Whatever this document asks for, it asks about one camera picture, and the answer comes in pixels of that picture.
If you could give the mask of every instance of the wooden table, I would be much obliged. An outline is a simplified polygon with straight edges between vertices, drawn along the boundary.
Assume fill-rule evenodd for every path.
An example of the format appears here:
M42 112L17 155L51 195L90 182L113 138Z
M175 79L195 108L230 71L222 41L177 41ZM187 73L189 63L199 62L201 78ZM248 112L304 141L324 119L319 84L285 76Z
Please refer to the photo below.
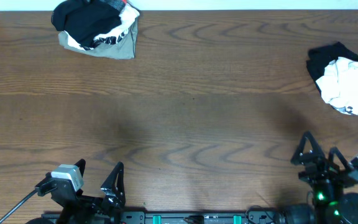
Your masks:
M127 206L245 211L305 201L289 162L304 131L358 152L358 116L305 67L335 41L358 53L358 11L143 12L134 60L65 50L50 15L0 12L0 218L81 158L88 195L122 161ZM59 209L34 197L7 222Z

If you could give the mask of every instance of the green connector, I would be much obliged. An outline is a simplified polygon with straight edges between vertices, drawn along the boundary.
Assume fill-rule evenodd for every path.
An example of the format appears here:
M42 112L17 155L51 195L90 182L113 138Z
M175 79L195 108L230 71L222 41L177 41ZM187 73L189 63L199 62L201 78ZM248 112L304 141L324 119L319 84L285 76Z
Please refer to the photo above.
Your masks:
M234 215L233 216L233 224L241 224L241 216L240 215Z
M161 216L160 215L153 216L153 224L161 224Z

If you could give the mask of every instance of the white cloth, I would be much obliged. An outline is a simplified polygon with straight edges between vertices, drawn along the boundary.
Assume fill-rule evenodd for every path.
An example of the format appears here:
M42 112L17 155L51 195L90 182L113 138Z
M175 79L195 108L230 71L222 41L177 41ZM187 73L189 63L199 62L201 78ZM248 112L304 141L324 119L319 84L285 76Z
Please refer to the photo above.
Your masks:
M339 57L316 83L326 103L341 113L358 115L358 62Z
M125 8L121 11L119 17L121 18L121 25L113 28L107 34L99 34L93 38L93 40L98 40L99 38L108 38L108 37L116 37L116 40L119 40L119 36L124 33L124 35L128 34L129 28L135 22L135 19L139 17L139 12L134 9L129 3L125 5ZM70 47L75 47L79 50L85 50L83 47L80 47L80 44L67 33L67 44Z
M139 12L134 9L129 3L125 5L125 8L121 11L119 17L121 18L121 25L113 28L107 34L99 34L93 38L93 40L98 40L99 38L108 38L108 37L118 37L124 33L128 34L128 30L131 25L135 22L135 19L139 16Z

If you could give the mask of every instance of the gray cloth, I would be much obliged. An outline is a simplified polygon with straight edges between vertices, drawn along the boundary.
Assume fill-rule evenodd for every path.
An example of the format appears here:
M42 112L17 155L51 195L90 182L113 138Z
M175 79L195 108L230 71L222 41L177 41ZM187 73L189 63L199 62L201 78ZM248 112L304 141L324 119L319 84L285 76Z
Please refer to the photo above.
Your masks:
M135 46L137 38L137 19L131 25L128 34L117 44L105 44L101 43L93 50L80 50L75 47L70 47L67 44L67 33L59 33L59 44L65 49L72 50L75 52L95 56L95 57L107 57L113 59L131 59L135 57Z

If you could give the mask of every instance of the cable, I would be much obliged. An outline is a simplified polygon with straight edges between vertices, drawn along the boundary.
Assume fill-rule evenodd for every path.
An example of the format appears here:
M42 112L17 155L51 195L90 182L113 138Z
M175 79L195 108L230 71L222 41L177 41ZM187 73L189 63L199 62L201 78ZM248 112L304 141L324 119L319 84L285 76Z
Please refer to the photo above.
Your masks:
M202 224L204 222L201 222L200 220L197 220L196 218L202 218L204 219L204 217L185 217L183 218L183 221L189 223L189 224Z
M251 209L251 208L263 208L262 206L259 206L259 205L253 205L253 206L251 206L251 207L249 207L248 209L247 209L247 211L246 211L246 214L248 215L248 211ZM269 218L269 219L271 219L271 221L273 221L274 222L274 219L266 212L266 211L264 211L265 213L266 213L266 215L267 215L267 217Z
M6 213L1 219L0 219L0 224L5 221L5 219L7 219L10 215L12 215L12 213L14 213L20 206L22 206L24 204L24 202L26 202L28 199L30 199L35 193L37 193L37 190L33 190L31 191L31 193L29 193L27 196L25 196L25 198L23 198L23 200L21 200L15 207L13 207L8 213Z

